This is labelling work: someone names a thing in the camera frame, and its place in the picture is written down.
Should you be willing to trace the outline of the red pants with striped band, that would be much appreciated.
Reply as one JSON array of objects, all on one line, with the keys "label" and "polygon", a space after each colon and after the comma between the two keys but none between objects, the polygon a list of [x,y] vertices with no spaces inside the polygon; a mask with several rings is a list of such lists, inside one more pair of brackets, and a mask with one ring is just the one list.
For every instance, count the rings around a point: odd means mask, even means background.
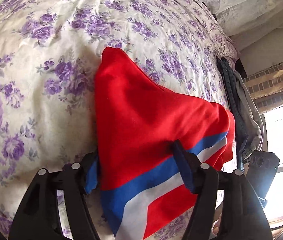
[{"label": "red pants with striped band", "polygon": [[95,79],[99,184],[116,239],[146,239],[194,206],[171,146],[220,170],[235,121],[222,105],[154,83],[120,49],[104,49]]}]

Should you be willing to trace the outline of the grey garment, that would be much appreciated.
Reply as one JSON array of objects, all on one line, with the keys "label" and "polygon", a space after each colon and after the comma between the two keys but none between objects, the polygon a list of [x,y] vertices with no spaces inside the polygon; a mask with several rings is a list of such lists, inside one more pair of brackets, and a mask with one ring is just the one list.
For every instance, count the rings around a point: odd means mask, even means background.
[{"label": "grey garment", "polygon": [[242,157],[247,159],[254,151],[262,148],[264,125],[261,115],[244,84],[244,81],[236,70],[234,71],[235,87],[239,97],[238,111],[243,120],[246,139],[242,147]]}]

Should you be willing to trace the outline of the beige checked curtain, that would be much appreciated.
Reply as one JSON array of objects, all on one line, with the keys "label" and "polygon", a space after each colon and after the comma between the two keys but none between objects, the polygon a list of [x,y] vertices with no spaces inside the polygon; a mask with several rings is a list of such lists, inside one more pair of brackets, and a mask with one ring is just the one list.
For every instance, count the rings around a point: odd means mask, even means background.
[{"label": "beige checked curtain", "polygon": [[283,62],[248,76],[243,81],[259,113],[283,106]]}]

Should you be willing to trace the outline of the dark jeans pile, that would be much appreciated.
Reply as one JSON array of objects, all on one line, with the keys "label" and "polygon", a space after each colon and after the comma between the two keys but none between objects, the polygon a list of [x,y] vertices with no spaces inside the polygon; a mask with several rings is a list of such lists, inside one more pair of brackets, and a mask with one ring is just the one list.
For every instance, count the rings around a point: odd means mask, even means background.
[{"label": "dark jeans pile", "polygon": [[226,92],[228,105],[235,120],[235,140],[236,140],[236,161],[237,168],[244,171],[243,152],[248,141],[246,124],[240,114],[240,98],[236,88],[236,79],[227,59],[222,57],[217,59],[217,67],[221,74],[224,89]]}]

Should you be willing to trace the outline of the white lace cover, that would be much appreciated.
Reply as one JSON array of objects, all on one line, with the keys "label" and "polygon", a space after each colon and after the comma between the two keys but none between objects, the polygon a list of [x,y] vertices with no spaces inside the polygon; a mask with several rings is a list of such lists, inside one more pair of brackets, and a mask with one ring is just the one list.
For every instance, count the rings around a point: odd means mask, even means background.
[{"label": "white lace cover", "polygon": [[228,36],[283,28],[283,0],[201,0]]}]

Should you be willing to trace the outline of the purple floral bed sheet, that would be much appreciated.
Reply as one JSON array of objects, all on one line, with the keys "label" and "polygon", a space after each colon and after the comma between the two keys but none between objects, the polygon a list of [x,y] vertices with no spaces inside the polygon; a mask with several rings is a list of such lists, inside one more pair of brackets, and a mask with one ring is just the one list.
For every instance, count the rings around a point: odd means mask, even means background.
[{"label": "purple floral bed sheet", "polygon": [[94,76],[120,48],[156,83],[227,106],[216,60],[237,59],[200,0],[0,0],[0,233],[40,167],[96,145]]}]

